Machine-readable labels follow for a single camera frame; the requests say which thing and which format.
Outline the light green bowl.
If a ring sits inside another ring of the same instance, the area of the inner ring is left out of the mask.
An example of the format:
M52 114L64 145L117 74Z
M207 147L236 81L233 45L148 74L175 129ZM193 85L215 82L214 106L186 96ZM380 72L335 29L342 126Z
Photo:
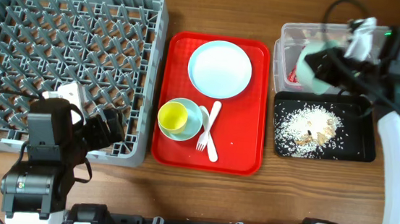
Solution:
M315 73L305 60L305 57L312 53L324 51L328 47L336 47L338 44L338 41L335 40L330 40L327 44L325 44L323 41L313 40L301 50L301 54L297 60L295 75L299 84L302 86L303 92L312 92L316 95L322 95L330 92L329 89L331 89L331 85L315 78Z

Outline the red snack wrapper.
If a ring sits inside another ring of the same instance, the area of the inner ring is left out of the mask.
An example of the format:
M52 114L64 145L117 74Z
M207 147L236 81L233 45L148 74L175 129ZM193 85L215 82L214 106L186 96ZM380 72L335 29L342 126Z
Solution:
M293 84L299 84L299 80L297 78L297 65L295 65L293 67L293 69L289 72L289 74L287 75L287 79L289 83L293 83Z

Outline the yellow plastic cup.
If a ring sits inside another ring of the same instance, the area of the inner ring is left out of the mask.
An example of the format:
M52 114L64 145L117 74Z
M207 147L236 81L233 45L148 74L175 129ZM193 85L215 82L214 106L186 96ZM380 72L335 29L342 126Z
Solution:
M188 110L180 102L169 101L158 111L158 123L171 134L180 134L186 128Z

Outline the rice and food scraps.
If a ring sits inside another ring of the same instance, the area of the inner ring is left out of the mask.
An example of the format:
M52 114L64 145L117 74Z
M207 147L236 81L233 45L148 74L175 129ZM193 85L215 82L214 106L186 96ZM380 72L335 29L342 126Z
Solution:
M344 129L341 117L321 104L280 101L274 119L275 148L279 155L321 159L327 149L341 149Z

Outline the small light blue plate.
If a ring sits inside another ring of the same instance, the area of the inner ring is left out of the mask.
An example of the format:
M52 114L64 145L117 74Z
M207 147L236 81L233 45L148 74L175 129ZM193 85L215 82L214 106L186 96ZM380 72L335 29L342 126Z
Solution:
M165 129L165 127L161 125L160 121L158 121L159 129L161 130L161 132L169 139L178 142L185 140L187 141L197 135L197 133L202 128L203 122L203 117L199 106L194 103L194 101L188 100L187 98L175 98L173 100L170 100L168 103L170 102L177 102L179 104L182 104L187 109L188 119L186 121L184 130L177 134L172 134L170 130Z

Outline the white plastic fork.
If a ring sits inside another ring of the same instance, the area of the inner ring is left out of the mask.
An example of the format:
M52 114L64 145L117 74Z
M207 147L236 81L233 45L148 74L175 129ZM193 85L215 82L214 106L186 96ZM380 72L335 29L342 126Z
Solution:
M212 128L213 122L216 120L216 117L221 110L221 105L222 105L221 101L216 101L213 104L211 112L208 115L208 122L206 127L204 128L204 132L198 138L196 150L203 151L206 145L208 145L210 130Z

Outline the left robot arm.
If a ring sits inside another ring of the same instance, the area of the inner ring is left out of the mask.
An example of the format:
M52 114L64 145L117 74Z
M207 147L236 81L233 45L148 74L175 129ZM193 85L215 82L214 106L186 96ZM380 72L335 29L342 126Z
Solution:
M90 165L87 154L124 141L123 114L107 108L102 115L81 117L80 109L63 98L42 98L30 105L27 115L28 140L18 159L1 180L2 210L7 219L17 214L34 214L52 222L64 214L67 195L79 179L77 165Z

